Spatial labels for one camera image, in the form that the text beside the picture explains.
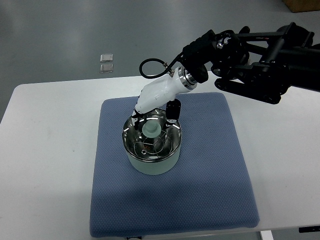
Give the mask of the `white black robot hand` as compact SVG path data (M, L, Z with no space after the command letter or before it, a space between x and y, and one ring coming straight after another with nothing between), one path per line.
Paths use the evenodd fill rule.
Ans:
M183 66L177 67L173 75L166 74L145 85L131 115L134 129L138 129L144 114L175 100L178 94L192 91L196 86L196 80Z

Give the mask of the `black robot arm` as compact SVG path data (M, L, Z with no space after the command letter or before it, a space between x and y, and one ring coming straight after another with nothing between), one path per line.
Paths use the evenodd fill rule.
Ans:
M206 82L207 63L219 90L261 102L277 104L290 87L319 91L320 47L313 37L313 32L295 23L275 32L252 33L247 26L239 33L209 30L175 57L181 64L175 73L167 66L150 78L137 109L157 108Z

